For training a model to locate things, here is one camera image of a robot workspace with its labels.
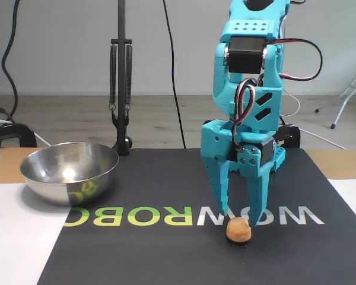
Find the teal moving gripper finger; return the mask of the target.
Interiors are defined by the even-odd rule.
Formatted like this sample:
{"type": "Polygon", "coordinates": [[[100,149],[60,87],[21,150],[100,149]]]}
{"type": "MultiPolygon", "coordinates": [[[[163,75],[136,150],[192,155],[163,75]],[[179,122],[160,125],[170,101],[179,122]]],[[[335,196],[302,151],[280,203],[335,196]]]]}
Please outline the teal moving gripper finger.
{"type": "Polygon", "coordinates": [[[261,151],[246,144],[237,153],[240,176],[247,180],[249,225],[255,227],[261,218],[268,198],[270,162],[261,165],[261,151]]]}

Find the teal gripper body black servo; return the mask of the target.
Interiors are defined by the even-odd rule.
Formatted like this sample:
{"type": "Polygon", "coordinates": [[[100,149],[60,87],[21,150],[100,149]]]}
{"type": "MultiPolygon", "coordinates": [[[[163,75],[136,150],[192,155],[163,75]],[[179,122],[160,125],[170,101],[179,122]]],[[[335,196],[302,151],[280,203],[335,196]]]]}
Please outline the teal gripper body black servo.
{"type": "Polygon", "coordinates": [[[237,126],[232,134],[232,121],[216,119],[202,126],[201,156],[218,162],[265,165],[278,157],[274,131],[253,130],[237,126]]]}

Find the teal fixed gripper finger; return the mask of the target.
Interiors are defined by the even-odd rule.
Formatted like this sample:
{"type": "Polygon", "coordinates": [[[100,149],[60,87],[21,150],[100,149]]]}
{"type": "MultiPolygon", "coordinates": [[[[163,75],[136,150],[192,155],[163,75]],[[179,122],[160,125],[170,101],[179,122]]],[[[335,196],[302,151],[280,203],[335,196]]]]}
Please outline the teal fixed gripper finger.
{"type": "Polygon", "coordinates": [[[212,158],[203,157],[207,175],[216,199],[219,211],[226,216],[228,213],[228,184],[230,161],[218,161],[212,158]]]}

